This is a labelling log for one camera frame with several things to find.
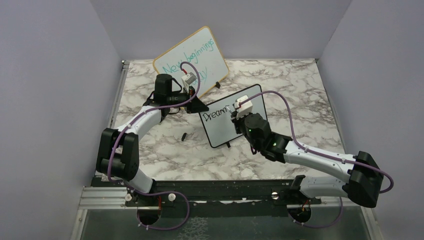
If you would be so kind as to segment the black marker cap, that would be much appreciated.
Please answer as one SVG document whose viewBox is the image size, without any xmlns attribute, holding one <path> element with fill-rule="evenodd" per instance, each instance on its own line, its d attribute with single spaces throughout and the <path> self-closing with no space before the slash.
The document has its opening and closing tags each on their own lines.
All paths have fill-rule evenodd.
<svg viewBox="0 0 424 240">
<path fill-rule="evenodd" d="M 187 133 L 185 132 L 185 133 L 182 135 L 182 137 L 181 137 L 181 141 L 182 141 L 182 142 L 185 140 L 186 136 L 187 136 Z"/>
</svg>

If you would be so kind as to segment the black framed whiteboard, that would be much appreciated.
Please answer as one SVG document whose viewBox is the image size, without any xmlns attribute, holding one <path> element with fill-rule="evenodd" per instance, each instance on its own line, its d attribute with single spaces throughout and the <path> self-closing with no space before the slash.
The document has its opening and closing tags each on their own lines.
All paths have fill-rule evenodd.
<svg viewBox="0 0 424 240">
<path fill-rule="evenodd" d="M 242 134 L 236 134 L 234 124 L 231 121 L 231 113 L 228 112 L 226 107 L 234 111 L 233 104 L 236 99 L 244 95 L 251 97 L 260 92 L 262 92 L 260 84 L 251 85 L 208 103 L 209 111 L 199 113 L 208 142 L 212 148 L 217 148 L 242 136 Z"/>
</svg>

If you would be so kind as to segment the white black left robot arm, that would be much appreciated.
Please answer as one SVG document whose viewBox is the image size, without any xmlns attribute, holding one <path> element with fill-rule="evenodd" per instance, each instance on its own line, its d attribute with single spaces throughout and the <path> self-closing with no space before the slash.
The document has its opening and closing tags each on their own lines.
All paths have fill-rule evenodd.
<svg viewBox="0 0 424 240">
<path fill-rule="evenodd" d="M 173 83 L 177 80 L 166 73 L 158 74 L 154 90 L 137 115 L 120 127 L 105 128 L 101 133 L 96 171 L 112 182 L 122 181 L 137 190 L 138 199 L 147 206 L 155 203 L 157 191 L 152 188 L 154 180 L 139 167 L 139 141 L 170 114 L 171 108 L 183 107 L 188 114 L 209 109 L 197 97 L 194 88 L 197 77 L 189 72 L 181 80 L 180 90 L 173 90 Z"/>
</svg>

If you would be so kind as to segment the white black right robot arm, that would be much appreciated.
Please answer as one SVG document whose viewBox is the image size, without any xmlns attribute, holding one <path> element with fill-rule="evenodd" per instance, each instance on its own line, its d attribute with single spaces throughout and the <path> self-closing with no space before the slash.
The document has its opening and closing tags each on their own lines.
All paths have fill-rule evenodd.
<svg viewBox="0 0 424 240">
<path fill-rule="evenodd" d="M 273 132 L 270 123 L 258 113 L 238 116 L 233 112 L 231 122 L 236 133 L 248 141 L 252 154 L 260 153 L 272 162 L 306 166 L 327 174 L 326 177 L 296 177 L 288 190 L 292 202 L 342 197 L 362 207 L 376 207 L 384 175 L 369 153 L 337 154 L 297 145 L 290 136 Z"/>
</svg>

